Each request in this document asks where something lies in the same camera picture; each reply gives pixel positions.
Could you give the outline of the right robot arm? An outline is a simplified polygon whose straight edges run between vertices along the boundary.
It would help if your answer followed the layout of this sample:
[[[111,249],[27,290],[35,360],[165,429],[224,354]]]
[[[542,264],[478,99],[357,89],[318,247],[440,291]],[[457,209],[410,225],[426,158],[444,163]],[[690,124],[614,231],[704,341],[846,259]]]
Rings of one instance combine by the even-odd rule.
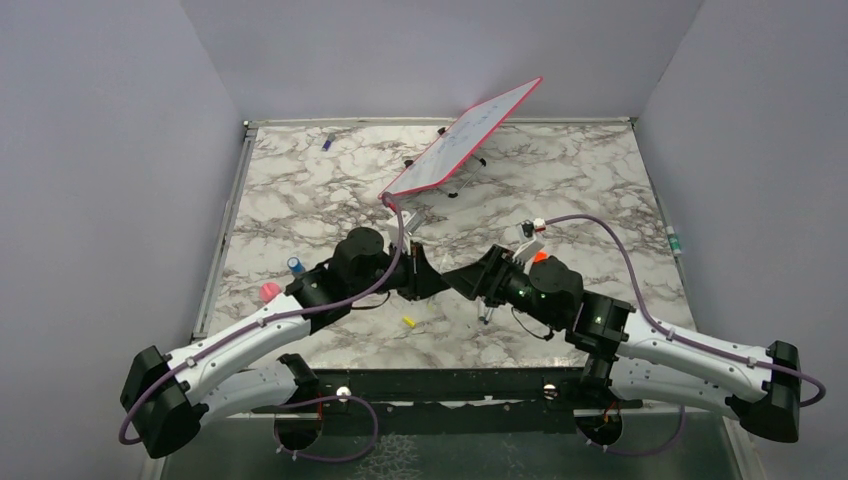
[[[767,440],[799,439],[799,354],[791,344],[734,343],[650,320],[641,308],[585,289],[554,256],[524,267],[498,245],[442,278],[463,297],[508,305],[587,353],[576,384],[589,406],[655,400],[719,413]]]

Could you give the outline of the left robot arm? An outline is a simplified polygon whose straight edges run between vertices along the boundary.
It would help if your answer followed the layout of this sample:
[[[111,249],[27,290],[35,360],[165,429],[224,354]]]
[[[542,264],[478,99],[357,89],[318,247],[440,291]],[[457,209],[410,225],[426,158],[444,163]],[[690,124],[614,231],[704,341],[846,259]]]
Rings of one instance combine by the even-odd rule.
[[[132,444],[127,433],[133,428],[148,455],[161,458],[233,414],[272,404],[302,410],[313,401],[317,378],[300,356],[285,355],[263,368],[252,363],[343,318],[372,293],[394,291],[416,301],[447,287],[421,244],[386,246],[376,230],[357,227],[331,258],[244,320],[167,354],[154,346],[139,352],[120,395],[126,417],[119,441]]]

